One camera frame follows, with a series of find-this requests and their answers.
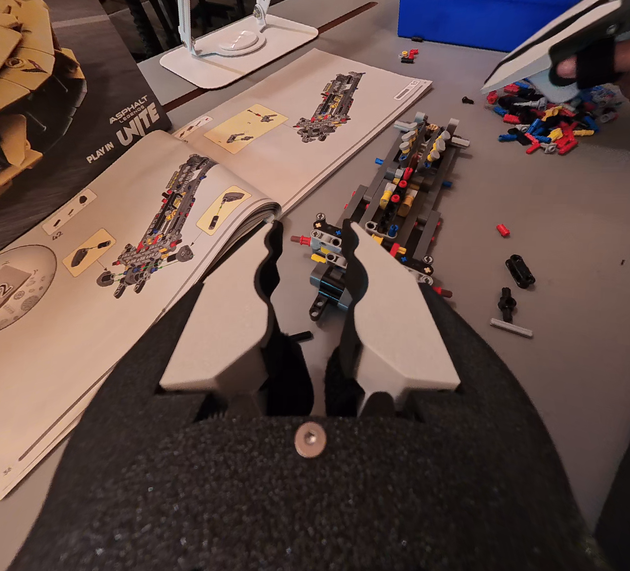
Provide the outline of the white document stand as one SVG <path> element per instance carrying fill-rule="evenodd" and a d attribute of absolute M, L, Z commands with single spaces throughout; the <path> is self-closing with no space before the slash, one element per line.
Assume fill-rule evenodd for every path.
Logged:
<path fill-rule="evenodd" d="M 177 0 L 182 46 L 169 51 L 160 64 L 207 90 L 226 87 L 298 47 L 311 42 L 318 30 L 270 15 L 271 0 L 256 0 L 251 15 L 195 39 L 190 0 Z"/>

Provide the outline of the person's right hand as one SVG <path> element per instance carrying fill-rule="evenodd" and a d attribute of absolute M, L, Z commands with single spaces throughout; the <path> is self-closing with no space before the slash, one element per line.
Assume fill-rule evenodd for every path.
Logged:
<path fill-rule="evenodd" d="M 555 72 L 574 81 L 580 90 L 611 83 L 629 98 L 629 40 L 598 40 L 557 63 Z"/>

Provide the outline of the lego set box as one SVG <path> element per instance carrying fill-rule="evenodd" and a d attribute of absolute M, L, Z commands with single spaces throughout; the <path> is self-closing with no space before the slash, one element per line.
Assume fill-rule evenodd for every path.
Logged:
<path fill-rule="evenodd" d="M 103 0 L 1 0 L 1 247 L 170 127 Z"/>

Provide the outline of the pile of small lego pieces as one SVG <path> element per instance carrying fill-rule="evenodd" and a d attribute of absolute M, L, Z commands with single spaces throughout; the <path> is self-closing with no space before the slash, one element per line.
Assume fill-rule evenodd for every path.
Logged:
<path fill-rule="evenodd" d="M 564 156 L 582 139 L 592 137 L 604 124 L 618 118 L 621 96 L 613 85 L 579 91 L 564 102 L 542 96 L 528 81 L 517 81 L 486 96 L 486 107 L 507 126 L 502 144 L 517 142 L 530 155 L 542 151 Z"/>

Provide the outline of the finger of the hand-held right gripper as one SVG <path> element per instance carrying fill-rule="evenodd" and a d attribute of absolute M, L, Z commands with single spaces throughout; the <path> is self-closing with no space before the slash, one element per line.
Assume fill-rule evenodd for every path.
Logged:
<path fill-rule="evenodd" d="M 624 0 L 581 0 L 523 43 L 550 42 L 551 62 L 559 62 L 611 37 L 624 40 Z"/>
<path fill-rule="evenodd" d="M 514 81 L 528 78 L 543 92 L 554 91 L 549 79 L 551 56 L 550 42 L 528 42 L 520 45 L 504 57 L 492 74 L 485 80 L 482 92 L 498 90 Z"/>

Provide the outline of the grey lego car chassis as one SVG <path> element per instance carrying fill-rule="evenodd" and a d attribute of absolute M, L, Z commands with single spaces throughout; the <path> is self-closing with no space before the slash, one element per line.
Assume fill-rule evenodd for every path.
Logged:
<path fill-rule="evenodd" d="M 437 198 L 459 150 L 469 141 L 456 134 L 459 121 L 432 124 L 417 112 L 413 122 L 397 120 L 400 134 L 385 159 L 376 159 L 377 174 L 361 185 L 336 223 L 316 215 L 306 236 L 292 236 L 308 246 L 316 266 L 310 283 L 318 294 L 309 309 L 317 322 L 327 306 L 347 311 L 351 301 L 346 286 L 347 262 L 342 256 L 343 221 L 356 222 L 412 275 L 417 283 L 434 285 L 434 259 L 429 254 L 441 223 Z"/>

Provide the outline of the black lego connector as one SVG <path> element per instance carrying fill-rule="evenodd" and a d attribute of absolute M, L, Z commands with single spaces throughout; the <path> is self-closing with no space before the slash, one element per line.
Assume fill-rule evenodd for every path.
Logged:
<path fill-rule="evenodd" d="M 520 289 L 528 289 L 536 282 L 535 277 L 531 273 L 528 266 L 525 264 L 524 259 L 517 254 L 511 255 L 506 261 L 505 265 L 508 268 L 516 285 Z"/>

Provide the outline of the lego instruction booklet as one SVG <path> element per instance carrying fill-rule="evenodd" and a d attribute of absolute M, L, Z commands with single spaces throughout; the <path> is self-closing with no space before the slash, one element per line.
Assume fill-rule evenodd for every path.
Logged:
<path fill-rule="evenodd" d="M 146 134 L 1 252 L 1 497 L 241 236 L 290 211 L 432 85 L 312 49 Z"/>

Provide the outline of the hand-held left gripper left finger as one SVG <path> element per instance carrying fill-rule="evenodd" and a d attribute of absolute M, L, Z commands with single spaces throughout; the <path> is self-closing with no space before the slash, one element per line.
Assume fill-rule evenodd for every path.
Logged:
<path fill-rule="evenodd" d="M 280 330 L 271 295 L 283 226 L 265 223 L 203 282 L 160 380 L 165 391 L 206 391 L 224 401 L 266 394 L 266 414 L 307 416 L 312 381 L 303 351 Z"/>

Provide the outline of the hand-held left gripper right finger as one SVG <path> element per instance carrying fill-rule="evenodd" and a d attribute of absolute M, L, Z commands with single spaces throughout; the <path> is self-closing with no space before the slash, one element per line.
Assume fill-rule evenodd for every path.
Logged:
<path fill-rule="evenodd" d="M 327 362 L 327 416 L 401 412 L 415 392 L 455 392 L 461 380 L 423 294 L 432 288 L 350 220 L 342 255 L 350 304 Z"/>

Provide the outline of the grey lego axle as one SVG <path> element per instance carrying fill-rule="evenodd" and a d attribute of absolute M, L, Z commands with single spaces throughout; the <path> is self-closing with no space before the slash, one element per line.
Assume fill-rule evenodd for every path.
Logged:
<path fill-rule="evenodd" d="M 533 331 L 530 329 L 515 325 L 511 322 L 499 320 L 497 318 L 491 318 L 490 325 L 494 328 L 500 329 L 502 331 L 508 331 L 526 339 L 532 339 L 534 336 Z"/>

